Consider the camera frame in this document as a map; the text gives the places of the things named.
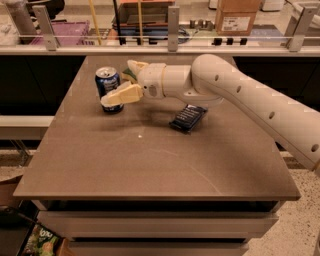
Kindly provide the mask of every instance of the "blue can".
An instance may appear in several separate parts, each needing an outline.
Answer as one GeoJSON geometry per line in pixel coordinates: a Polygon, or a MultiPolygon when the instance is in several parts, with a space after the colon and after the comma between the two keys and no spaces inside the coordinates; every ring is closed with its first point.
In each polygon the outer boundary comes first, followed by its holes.
{"type": "MultiPolygon", "coordinates": [[[[108,92],[117,89],[120,85],[120,76],[117,70],[113,67],[102,67],[96,71],[96,84],[99,92],[100,99],[108,92]]],[[[104,107],[102,109],[106,113],[118,113],[123,109],[123,104],[113,107],[104,107]]]]}

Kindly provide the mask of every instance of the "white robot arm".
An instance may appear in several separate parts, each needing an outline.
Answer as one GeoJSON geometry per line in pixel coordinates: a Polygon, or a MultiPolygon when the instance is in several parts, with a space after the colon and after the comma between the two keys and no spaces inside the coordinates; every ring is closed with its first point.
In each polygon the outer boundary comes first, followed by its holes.
{"type": "Polygon", "coordinates": [[[268,132],[301,164],[320,175],[320,113],[261,84],[215,55],[192,66],[128,62],[137,84],[121,85],[101,99],[106,106],[138,101],[142,95],[175,97],[193,105],[227,99],[268,132]]]}

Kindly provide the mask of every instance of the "table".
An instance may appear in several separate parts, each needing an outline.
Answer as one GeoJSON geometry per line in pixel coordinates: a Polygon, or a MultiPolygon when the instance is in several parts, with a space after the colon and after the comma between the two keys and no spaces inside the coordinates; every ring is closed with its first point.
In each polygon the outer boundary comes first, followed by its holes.
{"type": "Polygon", "coordinates": [[[190,135],[176,99],[104,113],[95,71],[124,59],[86,58],[14,195],[77,255],[242,255],[300,197],[273,139],[226,100],[190,135]]]}

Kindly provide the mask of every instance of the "table top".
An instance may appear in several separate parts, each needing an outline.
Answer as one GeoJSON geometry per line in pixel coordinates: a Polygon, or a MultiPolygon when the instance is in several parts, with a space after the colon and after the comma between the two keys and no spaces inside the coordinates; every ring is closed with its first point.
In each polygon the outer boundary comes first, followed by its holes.
{"type": "Polygon", "coordinates": [[[102,111],[87,57],[14,195],[33,200],[297,200],[273,139],[228,101],[190,135],[176,99],[102,111]]]}

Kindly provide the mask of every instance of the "brown table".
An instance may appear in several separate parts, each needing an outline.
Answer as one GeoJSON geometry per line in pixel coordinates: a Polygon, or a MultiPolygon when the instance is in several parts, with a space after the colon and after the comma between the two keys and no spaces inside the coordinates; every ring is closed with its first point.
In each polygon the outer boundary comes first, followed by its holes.
{"type": "MultiPolygon", "coordinates": [[[[241,219],[273,218],[279,202],[298,200],[299,191],[273,139],[227,101],[210,108],[190,135],[168,125],[185,106],[176,99],[143,99],[125,105],[121,113],[105,114],[94,75],[100,66],[116,65],[114,59],[87,57],[15,196],[34,200],[40,208],[48,208],[48,201],[58,201],[60,207],[62,201],[69,202],[62,210],[69,212],[72,206],[72,214],[82,212],[82,217],[88,209],[84,207],[92,207],[95,213],[98,209],[96,218],[110,209],[122,216],[132,212],[130,207],[141,213],[150,206],[153,212],[163,213],[165,208],[171,217],[180,211],[186,218],[201,209],[198,217],[205,212],[205,218],[209,214],[220,220],[235,218],[234,212],[241,219]]],[[[49,207],[40,216],[57,228],[53,219],[62,216],[61,209],[57,216],[54,213],[55,208],[49,207]]],[[[65,222],[60,232],[68,236],[65,222]]]]}

